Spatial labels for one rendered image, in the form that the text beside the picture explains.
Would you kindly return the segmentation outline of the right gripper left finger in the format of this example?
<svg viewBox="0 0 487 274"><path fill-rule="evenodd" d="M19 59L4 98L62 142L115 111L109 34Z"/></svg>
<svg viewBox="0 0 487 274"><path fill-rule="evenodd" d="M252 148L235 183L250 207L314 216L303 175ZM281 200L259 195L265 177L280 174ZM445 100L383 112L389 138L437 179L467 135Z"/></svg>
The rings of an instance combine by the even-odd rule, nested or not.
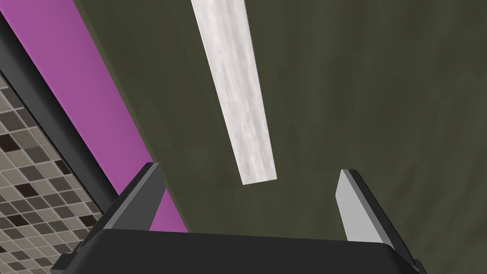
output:
<svg viewBox="0 0 487 274"><path fill-rule="evenodd" d="M147 162L90 231L149 230L166 190L159 163Z"/></svg>

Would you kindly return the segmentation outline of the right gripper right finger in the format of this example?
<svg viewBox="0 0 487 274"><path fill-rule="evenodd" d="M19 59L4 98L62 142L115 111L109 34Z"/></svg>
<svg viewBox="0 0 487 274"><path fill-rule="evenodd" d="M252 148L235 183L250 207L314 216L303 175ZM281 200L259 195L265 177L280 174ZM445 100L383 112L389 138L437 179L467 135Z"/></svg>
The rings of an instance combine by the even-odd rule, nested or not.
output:
<svg viewBox="0 0 487 274"><path fill-rule="evenodd" d="M335 197L348 241L394 247L392 224L356 170L341 170Z"/></svg>

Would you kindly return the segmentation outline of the olive green cupboard door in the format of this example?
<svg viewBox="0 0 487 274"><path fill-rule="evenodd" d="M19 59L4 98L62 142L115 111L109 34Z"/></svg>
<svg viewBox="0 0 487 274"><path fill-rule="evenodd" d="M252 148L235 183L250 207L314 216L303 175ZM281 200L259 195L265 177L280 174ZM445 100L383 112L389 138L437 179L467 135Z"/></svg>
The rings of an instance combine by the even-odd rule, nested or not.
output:
<svg viewBox="0 0 487 274"><path fill-rule="evenodd" d="M192 233L344 240L355 169L428 274L487 274L487 0L73 0ZM277 178L243 185L198 23L249 32Z"/></svg>

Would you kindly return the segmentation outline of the purple cupboard panel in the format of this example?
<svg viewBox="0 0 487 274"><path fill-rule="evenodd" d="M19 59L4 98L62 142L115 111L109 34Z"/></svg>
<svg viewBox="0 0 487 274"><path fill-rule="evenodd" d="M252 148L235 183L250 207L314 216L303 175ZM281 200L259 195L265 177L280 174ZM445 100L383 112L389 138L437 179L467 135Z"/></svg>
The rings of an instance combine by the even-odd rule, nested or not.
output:
<svg viewBox="0 0 487 274"><path fill-rule="evenodd" d="M73 0L0 0L0 72L105 213L152 158Z"/></svg>

